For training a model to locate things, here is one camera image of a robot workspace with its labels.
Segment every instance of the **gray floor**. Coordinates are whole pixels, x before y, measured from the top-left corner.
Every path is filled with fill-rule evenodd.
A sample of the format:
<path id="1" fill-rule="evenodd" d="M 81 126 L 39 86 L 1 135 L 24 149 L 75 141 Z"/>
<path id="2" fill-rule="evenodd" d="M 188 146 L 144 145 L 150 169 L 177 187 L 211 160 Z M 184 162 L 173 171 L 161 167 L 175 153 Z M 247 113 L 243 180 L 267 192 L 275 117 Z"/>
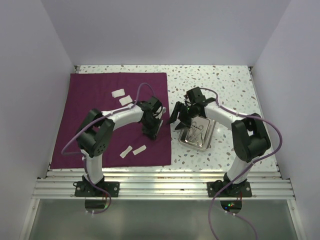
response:
<path id="1" fill-rule="evenodd" d="M 84 200 L 41 200 L 31 240 L 206 240 L 209 201 L 115 200 L 105 213 L 85 214 Z M 213 208 L 214 229 L 221 240 L 254 240 L 241 219 Z M 244 201 L 241 216 L 253 223 L 260 240 L 296 240 L 285 200 Z"/>

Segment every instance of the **white eraser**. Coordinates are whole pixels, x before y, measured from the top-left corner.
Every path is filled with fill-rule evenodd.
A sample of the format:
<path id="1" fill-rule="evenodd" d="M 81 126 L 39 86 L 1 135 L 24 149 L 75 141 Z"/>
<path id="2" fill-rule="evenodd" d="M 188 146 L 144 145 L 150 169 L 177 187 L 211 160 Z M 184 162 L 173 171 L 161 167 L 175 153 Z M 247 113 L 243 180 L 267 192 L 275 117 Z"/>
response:
<path id="1" fill-rule="evenodd" d="M 121 154 L 120 157 L 122 157 L 123 159 L 125 158 L 125 156 L 127 156 L 127 154 L 132 150 L 132 146 L 128 146 L 126 148 L 126 150 L 124 150 Z"/>
<path id="2" fill-rule="evenodd" d="M 147 149 L 146 145 L 143 145 L 143 146 L 139 147 L 138 149 L 134 150 L 134 151 L 133 151 L 133 154 L 134 154 L 134 155 L 137 155 L 137 154 L 143 152 L 143 151 L 146 150 L 146 149 Z"/>
<path id="3" fill-rule="evenodd" d="M 132 103 L 132 99 L 131 99 L 130 95 L 128 95 L 128 96 L 125 96 L 123 98 L 120 98 L 119 102 L 121 103 L 121 106 L 124 106 L 124 105 L 127 105 L 129 103 Z"/>
<path id="4" fill-rule="evenodd" d="M 114 98 L 118 98 L 118 97 L 122 97 L 125 95 L 125 90 L 123 88 L 115 90 L 113 92 L 111 92 L 112 97 Z"/>

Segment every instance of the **purple cloth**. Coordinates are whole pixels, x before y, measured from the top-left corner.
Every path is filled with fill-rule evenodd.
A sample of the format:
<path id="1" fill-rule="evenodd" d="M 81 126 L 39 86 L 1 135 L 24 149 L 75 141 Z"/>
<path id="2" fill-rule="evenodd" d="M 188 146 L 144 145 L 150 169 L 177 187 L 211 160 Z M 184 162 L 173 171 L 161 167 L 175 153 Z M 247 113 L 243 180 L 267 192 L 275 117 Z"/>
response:
<path id="1" fill-rule="evenodd" d="M 109 111 L 121 108 L 119 99 L 130 95 L 136 99 L 141 83 L 148 83 L 156 97 L 166 107 L 163 124 L 156 140 L 150 140 L 142 133 L 141 123 L 132 123 L 113 132 L 107 150 L 103 154 L 103 167 L 145 167 L 171 164 L 171 132 L 169 120 L 169 100 L 166 73 L 99 73 L 71 74 L 64 113 L 53 151 L 51 169 L 83 168 L 81 155 L 64 156 L 61 150 L 75 135 L 89 110 L 96 108 Z M 125 96 L 113 98 L 111 92 L 124 89 Z M 152 91 L 143 86 L 139 101 L 148 100 Z M 146 150 L 134 156 L 132 151 L 122 159 L 119 154 L 128 146 L 133 150 L 146 145 Z M 67 152 L 78 152 L 77 142 L 71 144 Z"/>

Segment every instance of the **terrazzo tabletop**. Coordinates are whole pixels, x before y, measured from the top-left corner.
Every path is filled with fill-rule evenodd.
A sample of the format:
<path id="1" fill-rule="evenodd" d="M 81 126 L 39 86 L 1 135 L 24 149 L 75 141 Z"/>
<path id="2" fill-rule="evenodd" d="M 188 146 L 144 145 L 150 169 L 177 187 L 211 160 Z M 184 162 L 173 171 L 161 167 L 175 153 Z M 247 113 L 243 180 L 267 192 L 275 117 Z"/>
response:
<path id="1" fill-rule="evenodd" d="M 219 101 L 235 111 L 261 114 L 247 66 L 227 65 L 82 65 L 79 74 L 100 73 L 167 73 L 169 111 L 183 101 L 193 87 L 213 89 Z M 203 92 L 207 98 L 209 92 Z M 113 167 L 108 172 L 226 172 L 235 158 L 232 132 L 216 123 L 211 147 L 197 151 L 178 142 L 180 132 L 171 125 L 171 165 L 150 167 Z M 277 172 L 276 158 L 271 156 L 253 166 L 252 172 Z"/>

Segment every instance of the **white wall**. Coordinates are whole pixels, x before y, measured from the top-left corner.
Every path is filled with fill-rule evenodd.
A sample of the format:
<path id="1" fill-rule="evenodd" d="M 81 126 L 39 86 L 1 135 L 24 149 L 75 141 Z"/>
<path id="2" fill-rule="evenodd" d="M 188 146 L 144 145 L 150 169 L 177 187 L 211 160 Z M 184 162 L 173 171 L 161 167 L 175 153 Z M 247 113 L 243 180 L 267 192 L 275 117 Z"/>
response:
<path id="1" fill-rule="evenodd" d="M 0 238 L 17 240 L 73 66 L 40 0 L 0 1 L 0 36 Z"/>
<path id="2" fill-rule="evenodd" d="M 319 10 L 319 0 L 292 0 L 253 68 L 264 115 L 283 133 L 277 160 L 310 240 L 320 239 Z"/>
<path id="3" fill-rule="evenodd" d="M 74 64 L 258 59 L 290 0 L 42 0 Z"/>

